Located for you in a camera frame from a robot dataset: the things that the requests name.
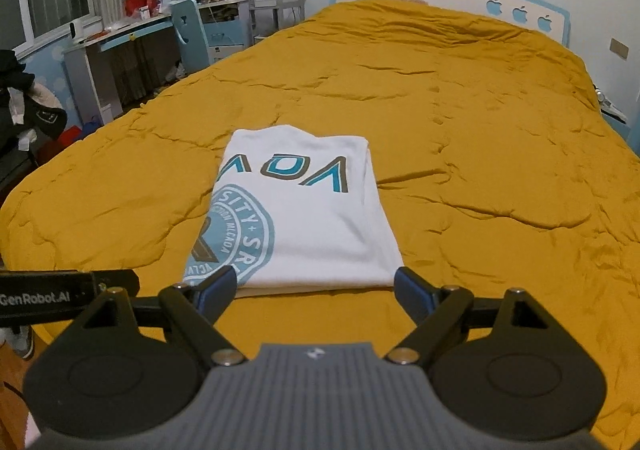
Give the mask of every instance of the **folded white t-shirt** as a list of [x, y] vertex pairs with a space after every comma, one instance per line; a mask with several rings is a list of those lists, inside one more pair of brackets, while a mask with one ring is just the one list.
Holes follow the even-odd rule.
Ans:
[[290, 125], [229, 141], [184, 280], [222, 265], [239, 296], [391, 286], [402, 266], [365, 138]]

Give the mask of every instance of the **wall outlet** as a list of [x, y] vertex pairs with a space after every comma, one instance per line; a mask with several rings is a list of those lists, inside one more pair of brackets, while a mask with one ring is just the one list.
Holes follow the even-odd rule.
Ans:
[[626, 60], [629, 56], [629, 47], [625, 44], [622, 44], [622, 42], [620, 42], [619, 40], [611, 39], [611, 45], [609, 46], [609, 49], [624, 60]]

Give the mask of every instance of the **cable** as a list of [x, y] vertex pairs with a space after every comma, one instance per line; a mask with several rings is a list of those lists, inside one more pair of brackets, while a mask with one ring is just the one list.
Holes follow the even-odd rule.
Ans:
[[27, 401], [24, 399], [24, 396], [22, 395], [22, 393], [17, 388], [15, 388], [11, 383], [2, 382], [2, 384], [12, 393], [18, 396], [18, 398], [20, 398], [24, 404], [27, 404]]

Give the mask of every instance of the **yellow bedspread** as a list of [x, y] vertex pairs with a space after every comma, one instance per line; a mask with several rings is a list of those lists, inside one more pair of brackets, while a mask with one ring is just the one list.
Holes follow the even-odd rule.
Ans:
[[[230, 135], [276, 123], [366, 137], [405, 263], [480, 296], [527, 288], [606, 374], [594, 434], [640, 438], [639, 160], [579, 58], [489, 18], [338, 4], [188, 77], [12, 192], [7, 267], [138, 268], [143, 294], [179, 281]], [[383, 352], [412, 324], [378, 290], [241, 299], [218, 327], [253, 355], [261, 341]]]

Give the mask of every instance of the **window sill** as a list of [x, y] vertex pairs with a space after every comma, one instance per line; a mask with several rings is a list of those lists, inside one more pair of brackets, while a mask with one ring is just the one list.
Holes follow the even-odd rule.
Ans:
[[[99, 23], [102, 20], [100, 16], [87, 16], [82, 20], [82, 27], [87, 28], [92, 24]], [[27, 49], [22, 50], [20, 53], [16, 53], [16, 57], [18, 60], [23, 59], [26, 56], [31, 55], [32, 53], [37, 52], [38, 50], [44, 48], [51, 44], [51, 42], [55, 42], [56, 40], [61, 39], [62, 37], [68, 36], [70, 34], [69, 24], [63, 24], [62, 26], [57, 27], [55, 30], [51, 30], [50, 32], [44, 34], [43, 36], [38, 37], [32, 46], [29, 46]]]

